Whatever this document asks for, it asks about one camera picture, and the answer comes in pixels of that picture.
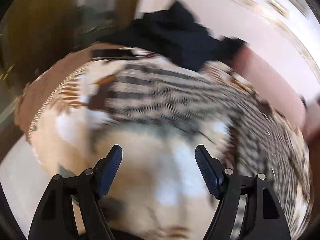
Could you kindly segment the pink bolster pillow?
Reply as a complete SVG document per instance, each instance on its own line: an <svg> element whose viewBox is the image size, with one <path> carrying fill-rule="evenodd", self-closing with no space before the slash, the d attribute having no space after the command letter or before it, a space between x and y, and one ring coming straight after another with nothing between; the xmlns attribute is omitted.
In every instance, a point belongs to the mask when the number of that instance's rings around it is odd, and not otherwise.
<svg viewBox="0 0 320 240"><path fill-rule="evenodd" d="M246 79L260 98L280 111L291 124L303 129L305 106L285 79L248 46L241 46L231 62L231 68Z"/></svg>

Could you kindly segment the black white checkered coat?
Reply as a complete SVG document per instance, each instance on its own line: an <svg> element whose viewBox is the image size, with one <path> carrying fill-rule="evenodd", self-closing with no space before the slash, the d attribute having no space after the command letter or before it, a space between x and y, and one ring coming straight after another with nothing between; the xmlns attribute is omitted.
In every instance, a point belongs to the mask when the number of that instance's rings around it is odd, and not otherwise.
<svg viewBox="0 0 320 240"><path fill-rule="evenodd" d="M96 81L89 108L114 121L169 124L199 134L204 123L223 121L232 134L225 160L242 175L264 173L273 186L293 238L306 227L310 211L308 152L300 129L237 80L210 78L130 63Z"/></svg>

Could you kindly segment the wooden glass cabinet door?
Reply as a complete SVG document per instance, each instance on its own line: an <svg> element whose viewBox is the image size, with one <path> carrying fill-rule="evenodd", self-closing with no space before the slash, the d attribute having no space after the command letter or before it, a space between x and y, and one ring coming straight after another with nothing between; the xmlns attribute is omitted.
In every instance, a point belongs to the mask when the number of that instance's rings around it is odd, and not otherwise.
<svg viewBox="0 0 320 240"><path fill-rule="evenodd" d="M138 0L1 0L1 78L32 80L70 52L125 28Z"/></svg>

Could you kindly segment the dark navy garment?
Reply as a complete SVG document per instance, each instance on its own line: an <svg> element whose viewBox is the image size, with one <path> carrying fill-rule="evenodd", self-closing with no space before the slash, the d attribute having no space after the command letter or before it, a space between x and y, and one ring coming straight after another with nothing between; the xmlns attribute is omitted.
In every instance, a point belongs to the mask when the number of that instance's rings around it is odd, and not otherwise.
<svg viewBox="0 0 320 240"><path fill-rule="evenodd" d="M238 38L211 37L179 0L174 0L169 9L145 13L127 28L97 41L151 51L195 72L207 61L232 62L246 44Z"/></svg>

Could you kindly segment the leaf pattern cream blanket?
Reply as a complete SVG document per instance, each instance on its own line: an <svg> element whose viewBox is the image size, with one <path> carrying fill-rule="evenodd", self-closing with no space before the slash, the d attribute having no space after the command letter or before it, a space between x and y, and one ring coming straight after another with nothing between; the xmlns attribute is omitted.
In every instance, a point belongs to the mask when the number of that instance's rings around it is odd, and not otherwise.
<svg viewBox="0 0 320 240"><path fill-rule="evenodd" d="M219 201L208 191L195 160L196 147L204 145L225 168L245 176L225 160L232 151L227 125L214 118L202 125L199 134L190 135L169 124L120 123L106 111L90 109L89 100L98 91L97 80L130 63L154 64L206 79L220 74L225 81L235 79L255 91L254 87L221 62L207 62L200 72L193 72L141 49L134 60L91 58L93 49L105 48L97 44L71 53L26 85L16 106L16 123L52 176L78 176L113 145L121 147L117 174L99 201L111 228L142 239L202 239Z"/></svg>

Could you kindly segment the black smartphone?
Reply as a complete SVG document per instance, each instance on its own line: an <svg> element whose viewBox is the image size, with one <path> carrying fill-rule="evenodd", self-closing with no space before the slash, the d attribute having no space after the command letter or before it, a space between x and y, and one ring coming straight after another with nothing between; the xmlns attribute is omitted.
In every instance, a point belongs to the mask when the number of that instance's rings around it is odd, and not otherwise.
<svg viewBox="0 0 320 240"><path fill-rule="evenodd" d="M91 58L93 59L117 59L117 58L132 58L136 57L129 49L93 49Z"/></svg>

